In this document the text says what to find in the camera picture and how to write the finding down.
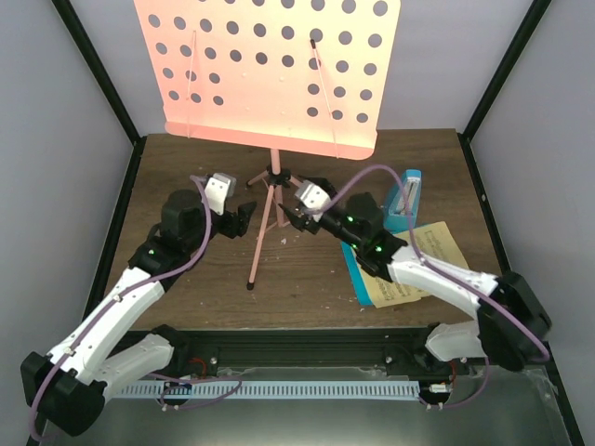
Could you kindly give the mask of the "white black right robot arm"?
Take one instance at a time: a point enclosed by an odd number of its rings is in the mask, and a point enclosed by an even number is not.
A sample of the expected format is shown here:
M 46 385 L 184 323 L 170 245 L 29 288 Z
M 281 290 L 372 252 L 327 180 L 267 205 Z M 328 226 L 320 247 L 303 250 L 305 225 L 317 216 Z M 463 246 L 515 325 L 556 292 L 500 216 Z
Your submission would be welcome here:
M 421 373 L 435 374 L 446 362 L 462 358 L 485 358 L 512 372 L 549 360 L 545 339 L 551 319 L 521 274 L 510 270 L 496 276 L 422 253 L 414 240 L 385 229 L 383 212 L 368 192 L 339 204 L 339 192 L 319 178 L 306 179 L 295 196 L 297 208 L 283 209 L 294 228 L 329 232 L 351 248 L 368 275 L 415 287 L 470 317 L 436 325 L 414 349 Z

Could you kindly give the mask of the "teal paper strip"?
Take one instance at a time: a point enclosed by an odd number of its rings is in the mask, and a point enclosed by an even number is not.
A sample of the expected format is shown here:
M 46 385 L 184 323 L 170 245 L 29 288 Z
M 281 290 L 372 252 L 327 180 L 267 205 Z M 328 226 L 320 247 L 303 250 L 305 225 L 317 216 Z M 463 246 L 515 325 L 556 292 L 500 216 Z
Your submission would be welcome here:
M 373 294 L 377 290 L 376 280 L 362 270 L 350 245 L 341 243 L 340 247 L 358 303 L 361 306 L 373 307 Z

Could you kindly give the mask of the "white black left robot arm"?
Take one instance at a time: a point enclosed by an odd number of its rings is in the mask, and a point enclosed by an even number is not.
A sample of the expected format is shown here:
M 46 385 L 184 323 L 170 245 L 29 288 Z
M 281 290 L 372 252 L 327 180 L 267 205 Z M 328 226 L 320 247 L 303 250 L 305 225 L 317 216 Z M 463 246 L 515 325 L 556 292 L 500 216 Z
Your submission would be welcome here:
M 32 423 L 43 416 L 78 436 L 126 386 L 152 373 L 167 381 L 187 373 L 190 340 L 166 324 L 130 348 L 113 350 L 131 325 L 200 260 L 213 237 L 245 235 L 256 203 L 230 212 L 225 202 L 225 196 L 206 197 L 198 190 L 172 192 L 160 221 L 97 307 L 47 354 L 26 357 L 20 374 Z

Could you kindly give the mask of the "clear plastic metronome cover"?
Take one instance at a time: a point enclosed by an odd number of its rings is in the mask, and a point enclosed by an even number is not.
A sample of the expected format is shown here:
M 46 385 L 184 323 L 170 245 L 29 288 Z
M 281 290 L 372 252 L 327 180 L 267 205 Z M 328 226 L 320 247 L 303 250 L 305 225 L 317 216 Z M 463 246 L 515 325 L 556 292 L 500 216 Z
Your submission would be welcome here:
M 420 180 L 416 177 L 408 178 L 404 184 L 404 192 L 402 193 L 402 204 L 400 211 L 402 215 L 406 215 L 414 208 L 417 191 L 419 189 Z

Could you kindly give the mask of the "pink music stand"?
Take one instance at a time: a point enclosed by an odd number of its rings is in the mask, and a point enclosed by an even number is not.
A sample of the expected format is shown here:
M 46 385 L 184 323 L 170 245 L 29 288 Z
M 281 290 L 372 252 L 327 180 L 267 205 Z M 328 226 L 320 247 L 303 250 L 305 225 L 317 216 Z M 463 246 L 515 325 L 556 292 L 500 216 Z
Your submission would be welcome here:
M 397 1 L 138 1 L 165 131 L 280 154 L 363 160 Z

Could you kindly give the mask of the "blue metronome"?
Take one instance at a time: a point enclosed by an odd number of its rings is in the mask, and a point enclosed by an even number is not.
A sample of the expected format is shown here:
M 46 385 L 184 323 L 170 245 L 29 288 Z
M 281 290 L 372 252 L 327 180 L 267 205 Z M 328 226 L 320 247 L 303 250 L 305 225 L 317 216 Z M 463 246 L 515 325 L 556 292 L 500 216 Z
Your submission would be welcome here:
M 422 173 L 420 170 L 407 169 L 401 177 L 401 182 L 404 191 L 395 184 L 387 194 L 383 206 L 384 228 L 392 233 L 409 230 L 410 224 L 416 226 Z

